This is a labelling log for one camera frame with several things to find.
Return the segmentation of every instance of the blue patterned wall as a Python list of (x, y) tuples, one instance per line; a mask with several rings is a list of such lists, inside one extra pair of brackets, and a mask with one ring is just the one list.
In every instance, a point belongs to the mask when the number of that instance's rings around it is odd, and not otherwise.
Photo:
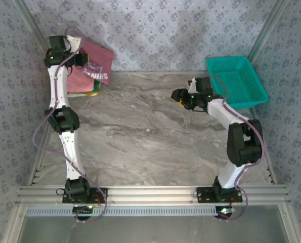
[(205, 70), (249, 54), (274, 0), (25, 0), (45, 37), (75, 25), (114, 51), (113, 70)]
[(0, 240), (35, 159), (31, 136), (48, 105), (44, 55), (12, 1), (0, 1)]
[(301, 224), (301, 0), (290, 0), (254, 67), (270, 97), (256, 111)]

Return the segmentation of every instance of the gray marble surface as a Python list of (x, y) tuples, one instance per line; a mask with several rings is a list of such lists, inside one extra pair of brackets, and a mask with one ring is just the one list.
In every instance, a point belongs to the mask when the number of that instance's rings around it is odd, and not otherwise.
[[(99, 185), (209, 185), (228, 161), (227, 131), (206, 113), (187, 111), (170, 99), (191, 74), (113, 74), (99, 95), (69, 100), (80, 119), (82, 164)], [(49, 148), (62, 150), (52, 133)], [(241, 183), (268, 183), (266, 163)], [(61, 185), (66, 165), (45, 154), (39, 184)]]

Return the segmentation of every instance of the black mounting plate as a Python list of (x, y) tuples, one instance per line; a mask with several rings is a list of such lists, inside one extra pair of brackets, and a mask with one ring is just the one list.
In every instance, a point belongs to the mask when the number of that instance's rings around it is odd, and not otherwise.
[[(104, 192), (104, 194), (106, 195), (106, 197), (108, 197), (108, 188), (105, 187), (101, 187), (101, 190)], [(63, 195), (63, 204), (98, 204), (100, 200), (100, 204), (104, 204), (104, 198), (103, 195), (101, 194), (101, 192), (94, 187), (90, 188), (90, 195), (87, 197), (86, 200), (81, 201), (81, 200), (77, 200), (77, 199), (70, 199), (69, 196), (64, 193)]]
[(197, 187), (196, 188), (197, 202), (199, 204), (211, 204), (211, 203), (241, 203), (242, 196), (239, 191), (234, 190), (225, 195), (220, 195), (220, 199), (217, 198), (212, 187)]

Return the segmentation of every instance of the pink towel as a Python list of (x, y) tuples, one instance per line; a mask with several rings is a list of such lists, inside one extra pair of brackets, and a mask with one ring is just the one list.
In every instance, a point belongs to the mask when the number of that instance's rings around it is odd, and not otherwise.
[(87, 40), (84, 42), (81, 51), (89, 55), (89, 61), (84, 67), (73, 66), (72, 74), (67, 78), (67, 92), (69, 93), (93, 90), (94, 79), (106, 85), (110, 83), (114, 53)]

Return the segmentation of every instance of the teal basket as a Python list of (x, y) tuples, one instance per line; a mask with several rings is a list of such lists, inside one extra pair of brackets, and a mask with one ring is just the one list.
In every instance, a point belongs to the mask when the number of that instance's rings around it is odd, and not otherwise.
[[(224, 82), (229, 92), (227, 103), (234, 109), (253, 108), (268, 101), (268, 95), (250, 61), (246, 57), (216, 57), (206, 61), (210, 75)], [(225, 89), (210, 77), (215, 94), (226, 96)]]

